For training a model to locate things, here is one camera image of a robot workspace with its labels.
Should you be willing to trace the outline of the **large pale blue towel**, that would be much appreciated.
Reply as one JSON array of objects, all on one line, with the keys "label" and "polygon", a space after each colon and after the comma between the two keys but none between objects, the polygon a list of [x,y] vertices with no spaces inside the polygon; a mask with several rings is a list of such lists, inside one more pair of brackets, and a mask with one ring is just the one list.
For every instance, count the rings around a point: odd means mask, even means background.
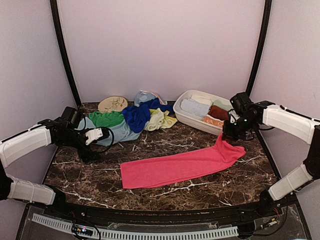
[{"label": "large pale blue towel", "polygon": [[185,98],[182,100],[180,107],[185,112],[188,112],[190,114],[193,114],[199,117],[205,117],[208,114],[211,106],[200,103],[191,98],[189,99]]}]

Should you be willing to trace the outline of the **pink towel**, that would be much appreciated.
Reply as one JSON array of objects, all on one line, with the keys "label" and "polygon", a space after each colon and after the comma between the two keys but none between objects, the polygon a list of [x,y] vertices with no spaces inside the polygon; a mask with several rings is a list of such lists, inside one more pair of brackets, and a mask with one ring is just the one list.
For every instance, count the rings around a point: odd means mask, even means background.
[{"label": "pink towel", "polygon": [[120,165],[124,189],[150,189],[224,171],[246,154],[220,135],[214,146],[176,155],[125,162]]}]

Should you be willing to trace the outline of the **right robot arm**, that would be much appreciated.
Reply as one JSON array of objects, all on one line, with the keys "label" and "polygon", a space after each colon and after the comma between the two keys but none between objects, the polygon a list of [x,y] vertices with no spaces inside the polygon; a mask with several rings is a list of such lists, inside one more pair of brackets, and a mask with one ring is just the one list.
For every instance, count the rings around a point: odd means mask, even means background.
[{"label": "right robot arm", "polygon": [[270,101],[253,102],[244,93],[234,96],[223,137],[248,140],[249,132],[264,133],[281,178],[259,195],[255,213],[266,217],[275,204],[320,178],[320,121]]}]

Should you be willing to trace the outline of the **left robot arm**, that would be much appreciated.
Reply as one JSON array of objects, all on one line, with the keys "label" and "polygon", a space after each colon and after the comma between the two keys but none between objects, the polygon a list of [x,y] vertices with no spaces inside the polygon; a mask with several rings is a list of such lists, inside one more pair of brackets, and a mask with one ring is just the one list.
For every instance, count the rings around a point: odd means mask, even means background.
[{"label": "left robot arm", "polygon": [[91,155],[91,144],[103,135],[100,128],[68,126],[58,120],[43,120],[29,129],[0,141],[0,199],[20,200],[50,206],[60,218],[67,218],[70,206],[57,197],[57,191],[31,178],[14,176],[10,167],[35,156],[36,152],[51,145],[66,145],[80,152],[82,158]]}]

